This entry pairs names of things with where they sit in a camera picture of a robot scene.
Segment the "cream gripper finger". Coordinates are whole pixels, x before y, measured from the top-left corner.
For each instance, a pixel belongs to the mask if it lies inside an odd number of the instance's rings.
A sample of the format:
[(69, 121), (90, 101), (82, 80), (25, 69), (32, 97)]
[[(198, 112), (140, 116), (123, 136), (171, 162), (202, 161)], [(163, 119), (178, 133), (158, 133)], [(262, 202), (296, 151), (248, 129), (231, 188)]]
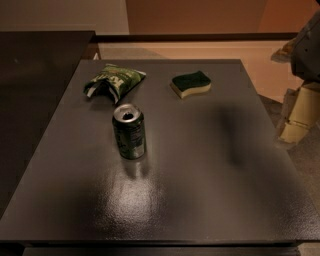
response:
[(296, 145), (319, 119), (319, 83), (305, 81), (297, 90), (288, 89), (276, 128), (276, 140), (282, 145)]

